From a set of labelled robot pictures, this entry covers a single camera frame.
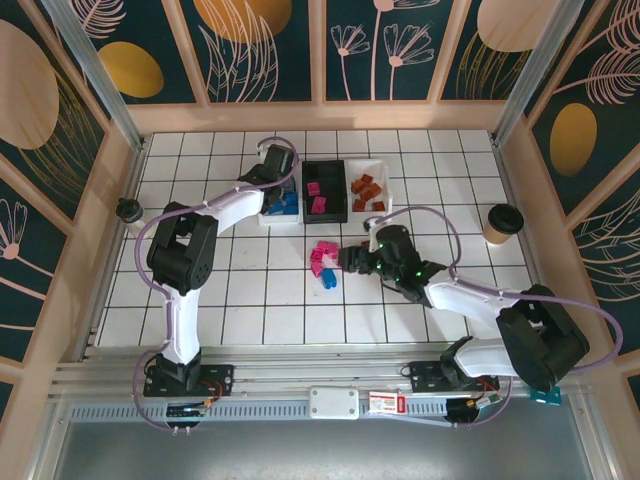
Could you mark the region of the black plastic container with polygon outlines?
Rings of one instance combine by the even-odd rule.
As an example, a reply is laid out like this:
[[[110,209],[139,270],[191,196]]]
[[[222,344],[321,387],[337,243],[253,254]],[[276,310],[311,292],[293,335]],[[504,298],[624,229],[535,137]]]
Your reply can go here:
[[[340,224],[348,220],[348,193],[345,164],[342,160],[307,160],[302,164],[302,205],[305,224]],[[311,213],[315,196],[309,196],[306,185],[318,182],[320,194],[326,198],[326,211],[322,215]]]

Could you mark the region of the white plastic container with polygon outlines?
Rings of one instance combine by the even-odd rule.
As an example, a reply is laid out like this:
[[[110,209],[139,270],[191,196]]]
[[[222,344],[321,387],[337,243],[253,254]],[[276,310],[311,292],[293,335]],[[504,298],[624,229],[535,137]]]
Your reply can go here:
[[[390,186],[390,177],[387,165],[382,160],[376,159],[351,159],[345,161],[345,173],[346,173],[346,186],[347,193],[349,194],[349,207],[350,213],[356,216],[363,216],[364,214],[388,214],[393,207],[393,193]],[[363,174],[368,174],[373,177],[373,182],[365,187],[358,193],[351,192],[351,183],[356,180],[361,180]],[[367,192],[373,183],[377,183],[382,192],[376,198],[367,202],[365,212],[354,212],[353,203],[356,199],[362,199],[362,195]],[[373,212],[371,210],[371,203],[373,201],[383,201],[386,206],[385,212]]]
[[[295,192],[298,196],[298,215],[269,215],[268,209],[271,205],[283,201],[283,195],[288,192]],[[302,222],[302,200],[301,200],[301,192],[299,188],[299,175],[295,174],[290,179],[288,179],[283,185],[274,190],[273,193],[270,193],[267,197],[267,210],[264,213],[258,214],[259,224],[262,226],[275,226],[275,225],[289,225],[289,224],[300,224]]]

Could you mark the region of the paper cup with black lid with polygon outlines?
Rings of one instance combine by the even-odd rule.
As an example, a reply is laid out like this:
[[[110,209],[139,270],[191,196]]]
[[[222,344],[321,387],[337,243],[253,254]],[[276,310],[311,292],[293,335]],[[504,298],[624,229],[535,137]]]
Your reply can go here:
[[[521,212],[509,204],[493,206],[483,228],[484,239],[492,245],[500,245],[517,235],[524,227]]]

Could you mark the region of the white plastic box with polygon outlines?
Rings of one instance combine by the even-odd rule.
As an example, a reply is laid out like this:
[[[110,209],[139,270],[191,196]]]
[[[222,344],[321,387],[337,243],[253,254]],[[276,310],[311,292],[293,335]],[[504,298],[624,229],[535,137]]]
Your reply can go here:
[[[309,416],[317,420],[357,420],[359,392],[350,387],[313,386],[309,391]]]

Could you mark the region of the red and white label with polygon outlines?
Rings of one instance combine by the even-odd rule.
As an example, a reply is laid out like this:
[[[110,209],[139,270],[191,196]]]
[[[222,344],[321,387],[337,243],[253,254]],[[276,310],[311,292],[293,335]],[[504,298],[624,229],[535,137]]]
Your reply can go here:
[[[370,392],[368,395],[370,414],[404,415],[407,413],[406,397],[390,392]]]

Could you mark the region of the clear bottle with black cap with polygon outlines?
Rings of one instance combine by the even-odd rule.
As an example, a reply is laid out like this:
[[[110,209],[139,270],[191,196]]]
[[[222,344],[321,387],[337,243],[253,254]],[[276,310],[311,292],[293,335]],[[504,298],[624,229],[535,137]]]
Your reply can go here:
[[[139,237],[151,219],[148,212],[133,198],[120,198],[115,213],[133,237]]]

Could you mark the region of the right electronics board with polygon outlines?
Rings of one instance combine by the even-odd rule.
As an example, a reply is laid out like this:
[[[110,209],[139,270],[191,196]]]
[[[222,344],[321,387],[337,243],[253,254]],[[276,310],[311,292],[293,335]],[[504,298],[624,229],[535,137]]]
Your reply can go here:
[[[482,409],[500,402],[501,399],[497,395],[480,399],[448,399],[446,401],[445,419],[450,423],[473,423]]]

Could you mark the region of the electronics board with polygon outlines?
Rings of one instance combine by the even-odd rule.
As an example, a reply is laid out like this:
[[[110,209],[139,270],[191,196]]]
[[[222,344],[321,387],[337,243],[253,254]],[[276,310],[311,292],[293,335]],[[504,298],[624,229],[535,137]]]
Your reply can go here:
[[[167,418],[199,418],[209,411],[205,402],[170,403],[167,405],[165,416]]]
[[[473,423],[482,409],[500,402],[501,399],[497,395],[480,399],[448,399],[446,401],[445,419],[450,423]]]

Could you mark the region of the grey metal panel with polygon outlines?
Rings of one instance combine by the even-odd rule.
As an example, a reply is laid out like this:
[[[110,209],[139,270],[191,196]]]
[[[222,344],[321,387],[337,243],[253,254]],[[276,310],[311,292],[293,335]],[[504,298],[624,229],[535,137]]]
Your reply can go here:
[[[570,420],[470,430],[389,420],[229,422],[173,437],[73,424],[54,480],[592,480]]]

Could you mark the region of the teal plastic clip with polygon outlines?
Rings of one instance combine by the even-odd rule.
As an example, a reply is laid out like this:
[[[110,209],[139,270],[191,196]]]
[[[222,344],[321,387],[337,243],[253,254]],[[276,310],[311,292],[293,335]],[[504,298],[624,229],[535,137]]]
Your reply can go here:
[[[554,406],[560,406],[562,404],[562,394],[559,387],[553,387],[549,392],[542,392],[531,388],[529,397],[532,401],[541,404]]]

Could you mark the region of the left electronics board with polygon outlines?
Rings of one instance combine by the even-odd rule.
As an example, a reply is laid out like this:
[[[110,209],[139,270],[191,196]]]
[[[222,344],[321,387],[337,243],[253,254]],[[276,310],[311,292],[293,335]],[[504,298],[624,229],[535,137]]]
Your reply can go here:
[[[165,416],[167,418],[199,418],[209,411],[205,402],[170,403],[167,405]]]

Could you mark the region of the aluminium mounting rail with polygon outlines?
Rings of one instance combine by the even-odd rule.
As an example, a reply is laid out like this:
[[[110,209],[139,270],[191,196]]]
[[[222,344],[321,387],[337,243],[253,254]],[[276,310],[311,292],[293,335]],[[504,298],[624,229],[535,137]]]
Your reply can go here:
[[[400,369],[436,360],[446,343],[231,345],[202,349],[204,364],[234,367],[232,399],[305,399],[310,387],[351,386],[360,391],[411,391]],[[55,369],[48,399],[128,401],[136,362],[148,349],[88,347],[80,362]]]

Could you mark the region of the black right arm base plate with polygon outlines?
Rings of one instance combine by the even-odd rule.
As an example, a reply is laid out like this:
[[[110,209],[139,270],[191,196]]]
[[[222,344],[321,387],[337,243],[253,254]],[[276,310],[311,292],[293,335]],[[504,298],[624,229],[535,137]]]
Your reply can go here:
[[[458,367],[441,361],[415,361],[408,364],[414,393],[498,391],[495,376],[468,377]]]

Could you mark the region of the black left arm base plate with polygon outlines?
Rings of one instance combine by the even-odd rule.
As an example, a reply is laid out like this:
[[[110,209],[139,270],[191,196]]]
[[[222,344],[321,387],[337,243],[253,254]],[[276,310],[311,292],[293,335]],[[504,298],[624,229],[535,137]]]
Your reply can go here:
[[[234,384],[232,365],[201,365],[186,375],[152,365],[143,385],[145,398],[230,396]]]

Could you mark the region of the aluminium frame post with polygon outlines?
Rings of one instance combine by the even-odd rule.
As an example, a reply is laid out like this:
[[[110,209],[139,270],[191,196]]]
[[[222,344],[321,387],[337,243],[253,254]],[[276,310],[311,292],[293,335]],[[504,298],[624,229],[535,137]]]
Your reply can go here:
[[[544,24],[544,29],[518,75],[491,132],[491,144],[495,150],[499,150],[508,140],[535,90],[545,75],[552,70],[551,65],[571,29],[581,25],[579,17],[585,9],[585,3],[591,1],[595,0],[559,0],[552,10],[550,19]]]
[[[144,137],[104,68],[98,53],[66,0],[41,0],[52,22],[60,31],[74,57],[83,67],[89,82],[111,115],[126,142],[136,153],[143,148]]]

